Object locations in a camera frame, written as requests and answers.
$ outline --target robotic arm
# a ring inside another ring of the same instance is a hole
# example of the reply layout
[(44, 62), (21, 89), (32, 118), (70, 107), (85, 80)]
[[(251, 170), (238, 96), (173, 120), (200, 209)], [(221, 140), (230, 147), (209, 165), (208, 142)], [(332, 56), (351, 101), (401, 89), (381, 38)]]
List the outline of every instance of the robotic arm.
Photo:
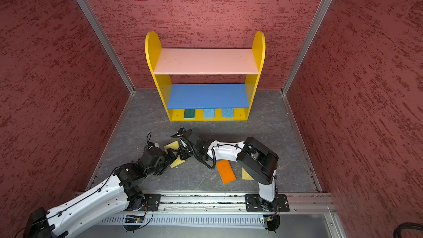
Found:
[(179, 151), (162, 151), (158, 144), (149, 142), (137, 162), (116, 167), (107, 179), (92, 189), (49, 211), (35, 210), (29, 217), (23, 237), (71, 238), (117, 212), (146, 211), (149, 206), (138, 185), (147, 176), (161, 175), (178, 155), (181, 160), (194, 156), (210, 169), (215, 167), (217, 160), (239, 162), (259, 184), (258, 203), (262, 211), (277, 210), (274, 199), (278, 190), (273, 179), (278, 155), (261, 142), (252, 137), (236, 143), (203, 140), (184, 128), (171, 138), (178, 139)]

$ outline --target light blue sponge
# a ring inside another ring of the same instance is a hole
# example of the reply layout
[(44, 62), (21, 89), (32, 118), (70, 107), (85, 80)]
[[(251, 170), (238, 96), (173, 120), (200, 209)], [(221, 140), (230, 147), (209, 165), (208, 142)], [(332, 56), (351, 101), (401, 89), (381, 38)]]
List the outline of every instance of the light blue sponge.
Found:
[(222, 108), (222, 118), (233, 119), (234, 109), (233, 108)]
[(214, 119), (214, 108), (205, 108), (203, 118), (204, 119)]

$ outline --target marble-patterned floor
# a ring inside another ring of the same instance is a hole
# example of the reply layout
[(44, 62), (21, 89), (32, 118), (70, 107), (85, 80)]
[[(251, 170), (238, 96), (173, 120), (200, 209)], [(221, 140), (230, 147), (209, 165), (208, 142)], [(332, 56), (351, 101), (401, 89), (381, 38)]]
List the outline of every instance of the marble-patterned floor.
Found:
[[(170, 122), (155, 89), (139, 89), (130, 105), (119, 132), (98, 170), (94, 184), (108, 177), (113, 168), (136, 161), (143, 153), (146, 136), (161, 147), (171, 143), (169, 137), (179, 128), (192, 129), (203, 139), (243, 141), (252, 136), (278, 154), (276, 186), (279, 192), (313, 192), (310, 176), (300, 156), (300, 148), (279, 91), (258, 90), (248, 121)], [(154, 191), (233, 191), (257, 192), (258, 184), (242, 180), (241, 166), (230, 162), (236, 180), (223, 184), (217, 169), (209, 170), (189, 158), (168, 168), (161, 176), (147, 177), (141, 189)]]

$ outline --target textured red wall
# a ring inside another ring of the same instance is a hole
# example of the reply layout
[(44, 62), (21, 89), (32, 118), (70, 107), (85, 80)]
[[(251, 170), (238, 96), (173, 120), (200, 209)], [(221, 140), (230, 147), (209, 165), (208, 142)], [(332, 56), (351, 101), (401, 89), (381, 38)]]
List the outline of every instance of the textured red wall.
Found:
[(423, 223), (423, 0), (333, 0), (288, 91), (349, 238)]
[[(282, 88), (320, 0), (88, 0), (135, 87), (155, 87), (145, 60), (147, 32), (165, 48), (251, 48), (266, 37), (259, 87)], [(220, 82), (185, 77), (183, 82)], [(237, 83), (228, 76), (225, 83)]]
[(0, 237), (83, 191), (128, 90), (75, 0), (0, 0)]

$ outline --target metal bracket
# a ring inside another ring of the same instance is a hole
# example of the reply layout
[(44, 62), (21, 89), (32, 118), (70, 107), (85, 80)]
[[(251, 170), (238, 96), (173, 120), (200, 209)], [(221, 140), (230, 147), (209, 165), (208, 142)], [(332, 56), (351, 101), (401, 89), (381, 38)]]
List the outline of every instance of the metal bracket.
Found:
[(279, 211), (289, 211), (288, 198), (284, 194), (276, 195), (272, 203), (263, 201), (258, 194), (246, 194), (245, 195), (245, 206), (247, 211), (263, 211), (262, 204), (266, 202), (273, 208), (279, 205)]
[(145, 201), (147, 205), (153, 210), (157, 211), (160, 205), (161, 194), (146, 194), (144, 193)]

